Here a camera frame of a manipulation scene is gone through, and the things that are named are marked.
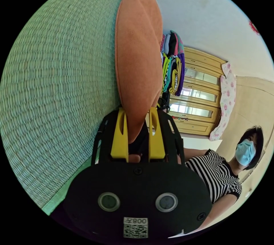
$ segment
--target stack of clothes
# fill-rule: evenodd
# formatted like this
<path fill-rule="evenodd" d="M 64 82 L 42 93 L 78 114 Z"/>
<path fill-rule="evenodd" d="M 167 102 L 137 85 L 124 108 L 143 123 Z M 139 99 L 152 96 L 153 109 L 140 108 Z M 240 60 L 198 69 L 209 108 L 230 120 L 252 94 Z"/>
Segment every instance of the stack of clothes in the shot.
<path fill-rule="evenodd" d="M 161 93 L 180 96 L 185 76 L 184 45 L 179 35 L 173 30 L 164 35 L 161 42 L 163 66 L 163 87 Z"/>

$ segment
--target striped shirt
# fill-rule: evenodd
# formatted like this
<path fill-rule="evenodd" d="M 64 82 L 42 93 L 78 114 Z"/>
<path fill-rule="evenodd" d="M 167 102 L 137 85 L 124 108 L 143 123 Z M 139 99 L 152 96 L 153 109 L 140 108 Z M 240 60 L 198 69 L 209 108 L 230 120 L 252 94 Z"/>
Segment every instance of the striped shirt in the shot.
<path fill-rule="evenodd" d="M 215 151 L 209 149 L 204 156 L 191 158 L 186 166 L 204 181 L 212 203 L 228 194 L 240 197 L 242 186 L 238 176 L 233 174 L 226 159 Z"/>

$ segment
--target orange pillow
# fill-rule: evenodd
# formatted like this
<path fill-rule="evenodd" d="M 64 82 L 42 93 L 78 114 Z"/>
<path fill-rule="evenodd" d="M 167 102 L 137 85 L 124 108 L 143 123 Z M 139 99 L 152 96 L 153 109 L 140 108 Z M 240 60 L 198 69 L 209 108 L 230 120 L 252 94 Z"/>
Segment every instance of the orange pillow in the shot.
<path fill-rule="evenodd" d="M 156 107 L 163 84 L 160 45 L 163 21 L 156 0 L 122 0 L 115 25 L 115 70 L 127 115 L 128 143 Z"/>

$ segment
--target screw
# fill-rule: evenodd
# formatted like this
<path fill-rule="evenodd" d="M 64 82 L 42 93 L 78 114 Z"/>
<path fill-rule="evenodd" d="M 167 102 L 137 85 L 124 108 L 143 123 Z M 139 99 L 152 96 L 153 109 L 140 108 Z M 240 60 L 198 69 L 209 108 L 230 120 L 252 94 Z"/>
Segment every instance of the screw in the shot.
<path fill-rule="evenodd" d="M 201 213 L 201 214 L 198 215 L 197 220 L 201 221 L 201 220 L 203 220 L 205 218 L 205 216 L 206 216 L 205 213 Z"/>
<path fill-rule="evenodd" d="M 137 167 L 133 170 L 134 174 L 136 174 L 137 176 L 141 175 L 143 173 L 143 170 L 141 167 Z"/>

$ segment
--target wooden wardrobe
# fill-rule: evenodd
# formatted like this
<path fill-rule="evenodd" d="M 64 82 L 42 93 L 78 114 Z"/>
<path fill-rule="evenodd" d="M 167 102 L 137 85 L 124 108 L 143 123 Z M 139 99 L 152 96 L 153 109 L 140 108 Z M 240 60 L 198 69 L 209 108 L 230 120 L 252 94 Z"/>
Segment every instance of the wooden wardrobe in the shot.
<path fill-rule="evenodd" d="M 170 96 L 169 115 L 180 133 L 209 136 L 221 118 L 220 77 L 226 61 L 185 47 L 185 77 L 179 97 Z"/>

